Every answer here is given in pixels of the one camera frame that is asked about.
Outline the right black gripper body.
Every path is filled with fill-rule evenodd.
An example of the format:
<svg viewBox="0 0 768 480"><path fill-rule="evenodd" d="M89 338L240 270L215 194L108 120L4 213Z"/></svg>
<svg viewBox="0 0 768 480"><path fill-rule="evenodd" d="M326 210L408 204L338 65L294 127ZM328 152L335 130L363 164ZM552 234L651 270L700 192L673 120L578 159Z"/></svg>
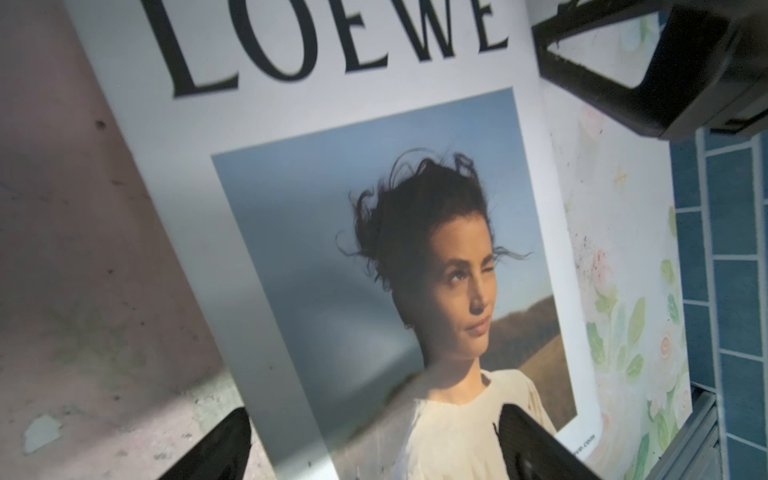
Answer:
<svg viewBox="0 0 768 480"><path fill-rule="evenodd" d="M699 128L748 137L767 128L767 3L668 1L663 137Z"/></svg>

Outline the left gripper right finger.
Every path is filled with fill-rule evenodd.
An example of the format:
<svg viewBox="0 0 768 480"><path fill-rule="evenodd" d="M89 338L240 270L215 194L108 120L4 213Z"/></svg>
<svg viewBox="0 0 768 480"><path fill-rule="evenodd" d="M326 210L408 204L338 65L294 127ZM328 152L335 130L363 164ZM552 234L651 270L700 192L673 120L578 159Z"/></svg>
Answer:
<svg viewBox="0 0 768 480"><path fill-rule="evenodd" d="M504 404L497 439L511 480L598 480L518 405Z"/></svg>

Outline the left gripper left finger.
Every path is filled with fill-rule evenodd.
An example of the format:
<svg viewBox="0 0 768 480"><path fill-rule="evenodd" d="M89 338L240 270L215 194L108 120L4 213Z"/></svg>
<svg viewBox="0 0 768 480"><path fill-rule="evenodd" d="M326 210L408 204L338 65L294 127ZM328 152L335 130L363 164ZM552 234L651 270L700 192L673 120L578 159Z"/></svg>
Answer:
<svg viewBox="0 0 768 480"><path fill-rule="evenodd" d="M252 428L244 407L230 412L159 480L243 480Z"/></svg>

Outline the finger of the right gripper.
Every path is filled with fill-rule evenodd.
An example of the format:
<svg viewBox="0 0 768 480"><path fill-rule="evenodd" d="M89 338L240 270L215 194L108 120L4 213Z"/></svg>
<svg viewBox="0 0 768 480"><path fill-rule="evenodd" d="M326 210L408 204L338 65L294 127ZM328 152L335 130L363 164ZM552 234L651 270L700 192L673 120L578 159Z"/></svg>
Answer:
<svg viewBox="0 0 768 480"><path fill-rule="evenodd" d="M651 13L667 22L642 81L628 87L549 47L589 30ZM569 1L532 28L539 72L635 133L664 140L703 127L715 86L732 57L732 19L687 1Z"/></svg>

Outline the white LOEWE book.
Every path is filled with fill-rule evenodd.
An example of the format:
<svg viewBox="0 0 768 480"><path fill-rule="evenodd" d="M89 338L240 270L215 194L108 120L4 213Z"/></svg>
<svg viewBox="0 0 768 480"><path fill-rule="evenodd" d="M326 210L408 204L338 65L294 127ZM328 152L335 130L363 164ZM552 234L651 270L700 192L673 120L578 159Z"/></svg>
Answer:
<svg viewBox="0 0 768 480"><path fill-rule="evenodd" d="M69 1L280 479L602 437L522 1Z"/></svg>

